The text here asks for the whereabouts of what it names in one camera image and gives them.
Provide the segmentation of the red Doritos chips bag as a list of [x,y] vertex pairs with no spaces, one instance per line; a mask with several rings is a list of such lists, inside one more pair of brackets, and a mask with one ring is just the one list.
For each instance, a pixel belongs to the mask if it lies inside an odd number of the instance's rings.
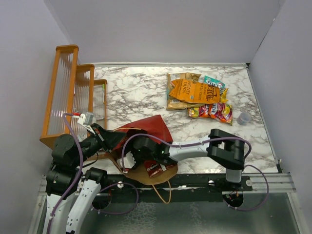
[[148,173],[149,178],[158,176],[163,173],[161,165],[154,160],[144,161],[144,167]]

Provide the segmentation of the red paper bag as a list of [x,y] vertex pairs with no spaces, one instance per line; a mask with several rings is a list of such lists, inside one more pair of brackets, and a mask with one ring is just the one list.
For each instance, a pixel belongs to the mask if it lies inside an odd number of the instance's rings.
[[[114,148],[111,153],[106,153],[105,157],[111,160],[120,172],[122,171],[122,169],[118,165],[117,160],[121,158],[122,147],[130,136],[138,133],[145,133],[157,137],[158,139],[154,140],[155,143],[160,143],[162,140],[168,143],[173,142],[170,131],[163,121],[161,115],[156,115],[125,124],[121,127],[116,128],[115,131],[125,132],[127,134],[127,137],[116,148]],[[130,169],[128,173],[125,173],[124,175],[127,178],[136,180],[144,185],[151,185],[160,200],[163,203],[168,204],[171,201],[172,192],[169,192],[168,201],[165,201],[164,198],[159,194],[155,186],[161,183],[167,183],[168,185],[171,185],[169,179],[177,174],[177,169],[178,166],[175,166],[169,170],[164,171],[158,176],[149,178],[148,173],[144,167],[144,163],[142,163],[137,168]]]

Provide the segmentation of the gold chips bag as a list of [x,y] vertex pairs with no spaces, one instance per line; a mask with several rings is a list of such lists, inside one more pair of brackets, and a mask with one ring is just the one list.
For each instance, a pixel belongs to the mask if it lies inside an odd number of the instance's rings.
[[205,104],[186,103],[169,96],[169,92],[174,88],[173,81],[176,79],[187,79],[199,82],[201,74],[196,73],[174,73],[167,74],[167,110],[184,110],[187,108],[200,107]]

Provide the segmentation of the orange Kettle honey dijon bag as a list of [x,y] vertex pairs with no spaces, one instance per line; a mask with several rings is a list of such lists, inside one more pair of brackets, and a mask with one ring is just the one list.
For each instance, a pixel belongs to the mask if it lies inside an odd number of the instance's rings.
[[214,104],[220,102],[218,87],[187,79],[173,81],[174,88],[169,96],[179,101],[195,104]]

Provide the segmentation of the red Fox's fruit candy bag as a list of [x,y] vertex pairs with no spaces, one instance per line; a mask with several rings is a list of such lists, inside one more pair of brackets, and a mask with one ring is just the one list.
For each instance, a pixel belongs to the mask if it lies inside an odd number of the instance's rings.
[[212,118],[221,123],[233,124],[233,108],[227,103],[206,104],[188,108],[188,116],[192,118]]

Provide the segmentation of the yellow M&M's packet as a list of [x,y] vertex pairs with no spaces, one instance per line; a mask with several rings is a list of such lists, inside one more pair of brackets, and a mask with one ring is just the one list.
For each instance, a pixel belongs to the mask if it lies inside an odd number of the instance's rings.
[[226,103],[229,100],[227,99],[228,88],[220,89],[220,103]]

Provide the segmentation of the teal Fox's candy bag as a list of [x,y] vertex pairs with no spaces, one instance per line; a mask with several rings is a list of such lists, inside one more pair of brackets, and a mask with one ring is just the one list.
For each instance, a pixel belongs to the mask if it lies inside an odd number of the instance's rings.
[[204,83],[211,85],[211,86],[214,86],[214,87],[218,87],[220,90],[220,94],[223,94],[225,89],[226,89],[225,88],[226,85],[223,82],[221,82],[215,78],[211,78],[209,76],[204,77]]

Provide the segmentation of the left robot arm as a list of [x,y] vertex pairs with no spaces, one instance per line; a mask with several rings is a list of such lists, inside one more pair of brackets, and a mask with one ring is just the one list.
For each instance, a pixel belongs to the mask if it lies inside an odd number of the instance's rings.
[[83,176],[83,162],[101,149],[111,152],[126,137],[125,132],[105,130],[96,123],[91,129],[94,132],[82,142],[72,129],[54,142],[54,165],[46,176],[45,234],[78,234],[94,198],[107,188],[107,172],[92,167],[75,198]]

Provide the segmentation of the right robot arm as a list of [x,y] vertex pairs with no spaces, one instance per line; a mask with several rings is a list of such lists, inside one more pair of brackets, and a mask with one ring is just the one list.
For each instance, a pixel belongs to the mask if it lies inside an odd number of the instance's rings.
[[148,134],[139,134],[131,140],[130,152],[135,162],[154,160],[172,165],[190,158],[209,157],[226,169],[224,185],[228,190],[241,186],[246,144],[242,138],[212,129],[209,135],[188,142],[157,143],[155,140]]

